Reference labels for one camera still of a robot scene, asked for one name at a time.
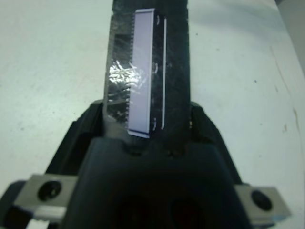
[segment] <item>screw hole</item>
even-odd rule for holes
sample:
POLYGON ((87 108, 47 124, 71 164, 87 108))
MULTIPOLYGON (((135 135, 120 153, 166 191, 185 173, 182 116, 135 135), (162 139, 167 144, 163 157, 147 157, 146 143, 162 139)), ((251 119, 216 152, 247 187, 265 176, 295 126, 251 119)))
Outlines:
POLYGON ((38 191, 38 198, 42 201, 48 201, 57 197, 61 192, 61 183, 59 181, 48 181, 44 183, 38 191))
POLYGON ((254 191, 251 194, 253 202, 262 210, 270 211, 272 209, 272 203, 270 199, 260 191, 254 191))

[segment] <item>black plastic part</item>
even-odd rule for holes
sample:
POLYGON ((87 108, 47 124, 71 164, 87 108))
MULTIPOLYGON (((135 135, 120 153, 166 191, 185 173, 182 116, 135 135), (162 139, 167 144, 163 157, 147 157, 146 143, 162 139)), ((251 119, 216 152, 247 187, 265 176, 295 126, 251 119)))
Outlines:
MULTIPOLYGON (((109 34, 107 71, 113 62, 126 61, 126 51, 129 37, 132 39, 133 16, 138 9, 154 8, 167 18, 167 52, 166 52, 166 84, 165 84, 165 127, 154 137, 161 139, 168 149, 179 148, 189 138, 190 116, 190 58, 189 58, 189 26, 187 0, 114 0, 112 5, 112 19, 109 34)), ((163 59, 163 51, 154 56, 154 61, 163 59)), ((156 100, 162 95, 163 88, 157 92, 159 85, 155 84, 153 94, 156 100)), ((130 137, 127 133, 125 121, 126 113, 126 82, 114 85, 109 80, 109 72, 105 76, 104 89, 104 120, 105 136, 122 139, 128 146, 135 148, 147 147, 146 139, 130 137), (119 95, 121 103, 113 104, 113 95, 119 95)))
POLYGON ((193 103, 192 111, 192 140, 201 143, 214 144, 221 154, 234 184, 242 184, 237 169, 233 160, 225 146, 224 140, 220 135, 219 130, 209 117, 204 113, 203 108, 193 103))
POLYGON ((102 100, 92 103, 88 110, 72 123, 46 173, 73 176, 78 174, 91 140, 102 135, 102 107, 102 100))
POLYGON ((31 214, 20 211, 13 206, 15 199, 25 185, 25 181, 11 184, 0 200, 0 226, 8 229, 25 229, 31 214))
POLYGON ((196 213, 204 219, 203 228, 251 228, 217 149, 211 144, 189 143, 185 151, 185 155, 171 158, 162 146, 151 143, 147 154, 132 156, 121 140, 94 139, 61 228, 120 228, 117 212, 134 196, 139 197, 138 204, 130 217, 144 215, 145 219, 138 223, 120 219, 129 222, 121 229, 135 225, 175 228, 179 221, 173 222, 172 214, 179 215, 181 208, 168 210, 175 201, 188 199, 201 209, 196 213), (84 214, 84 209, 91 214, 84 214))

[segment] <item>white line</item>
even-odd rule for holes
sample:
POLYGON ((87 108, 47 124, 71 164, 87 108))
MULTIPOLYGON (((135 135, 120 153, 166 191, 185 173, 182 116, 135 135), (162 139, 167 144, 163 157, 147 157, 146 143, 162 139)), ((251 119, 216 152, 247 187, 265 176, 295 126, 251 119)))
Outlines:
POLYGON ((162 127, 165 126, 165 78, 166 78, 166 37, 167 37, 167 19, 164 19, 164 51, 163 51, 163 104, 162 104, 162 127))

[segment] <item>hole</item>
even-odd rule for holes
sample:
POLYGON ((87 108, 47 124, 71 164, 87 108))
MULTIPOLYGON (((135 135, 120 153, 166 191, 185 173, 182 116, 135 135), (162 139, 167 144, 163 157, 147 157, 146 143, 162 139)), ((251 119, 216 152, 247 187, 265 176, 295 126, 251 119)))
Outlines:
POLYGON ((126 197, 116 209, 117 227, 120 229, 147 229, 150 211, 146 199, 141 196, 126 197))
POLYGON ((270 199, 260 191, 254 191, 251 194, 253 202, 262 210, 270 211, 272 209, 272 203, 270 199))
POLYGON ((47 201, 57 197, 61 192, 61 183, 59 181, 48 181, 44 183, 38 191, 38 198, 47 201))
POLYGON ((203 210, 191 199, 174 201, 171 216, 177 229, 204 228, 203 210))

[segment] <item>white table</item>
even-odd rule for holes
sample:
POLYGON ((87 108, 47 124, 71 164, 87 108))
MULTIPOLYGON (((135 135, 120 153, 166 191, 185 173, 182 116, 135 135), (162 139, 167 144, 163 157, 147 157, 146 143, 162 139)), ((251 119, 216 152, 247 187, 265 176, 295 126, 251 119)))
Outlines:
MULTIPOLYGON (((41 174, 103 96, 111 0, 0 0, 0 195, 41 174)), ((304 227, 305 79, 272 0, 189 0, 192 100, 244 182, 275 186, 304 227)))

